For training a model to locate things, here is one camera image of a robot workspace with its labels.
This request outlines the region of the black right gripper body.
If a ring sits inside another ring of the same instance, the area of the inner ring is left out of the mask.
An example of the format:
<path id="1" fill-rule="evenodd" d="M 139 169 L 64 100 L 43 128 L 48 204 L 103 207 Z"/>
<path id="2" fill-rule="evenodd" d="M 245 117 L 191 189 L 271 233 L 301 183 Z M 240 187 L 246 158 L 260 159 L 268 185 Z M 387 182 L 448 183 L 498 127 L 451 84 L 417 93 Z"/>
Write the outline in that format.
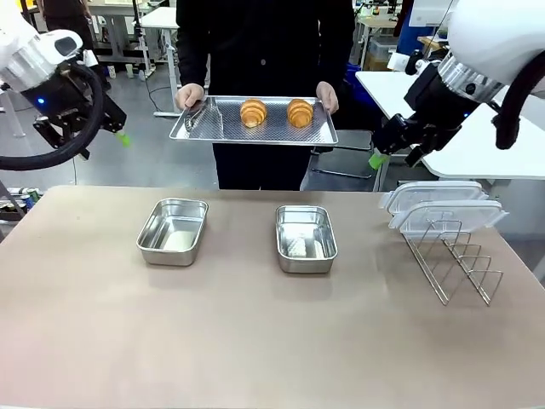
<path id="1" fill-rule="evenodd" d="M 404 100 L 414 111 L 407 119 L 407 141 L 450 141 L 478 102 L 458 95 L 442 81 L 438 68 L 428 65 L 410 86 Z"/>

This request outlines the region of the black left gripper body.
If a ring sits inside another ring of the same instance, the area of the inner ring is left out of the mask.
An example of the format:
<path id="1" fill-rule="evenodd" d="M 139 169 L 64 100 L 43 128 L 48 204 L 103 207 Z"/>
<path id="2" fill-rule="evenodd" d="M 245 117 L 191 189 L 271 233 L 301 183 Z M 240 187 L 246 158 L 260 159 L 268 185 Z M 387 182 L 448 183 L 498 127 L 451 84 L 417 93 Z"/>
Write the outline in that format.
<path id="1" fill-rule="evenodd" d="M 88 121 L 100 125 L 101 80 L 84 65 L 57 68 L 41 84 L 20 93 L 54 126 L 83 129 Z"/>

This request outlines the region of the person's left hand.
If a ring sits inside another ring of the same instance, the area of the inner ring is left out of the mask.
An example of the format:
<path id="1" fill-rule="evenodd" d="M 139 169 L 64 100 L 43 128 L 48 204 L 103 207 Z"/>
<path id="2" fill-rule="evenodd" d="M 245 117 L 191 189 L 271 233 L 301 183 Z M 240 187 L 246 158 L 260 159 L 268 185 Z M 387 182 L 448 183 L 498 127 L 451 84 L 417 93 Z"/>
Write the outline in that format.
<path id="1" fill-rule="evenodd" d="M 334 114 L 339 109 L 339 101 L 336 95 L 334 87 L 325 82 L 321 81 L 316 87 L 316 96 L 321 100 L 324 110 L 329 114 Z"/>

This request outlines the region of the person's right hand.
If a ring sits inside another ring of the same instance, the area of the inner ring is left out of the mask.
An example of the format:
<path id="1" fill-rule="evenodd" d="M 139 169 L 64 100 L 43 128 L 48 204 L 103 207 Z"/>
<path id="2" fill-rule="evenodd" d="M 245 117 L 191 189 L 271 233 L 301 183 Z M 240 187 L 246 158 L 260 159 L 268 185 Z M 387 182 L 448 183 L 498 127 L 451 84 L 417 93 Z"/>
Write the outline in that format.
<path id="1" fill-rule="evenodd" d="M 200 84 L 185 84 L 175 94 L 175 103 L 180 110 L 193 107 L 205 96 L 204 87 Z"/>

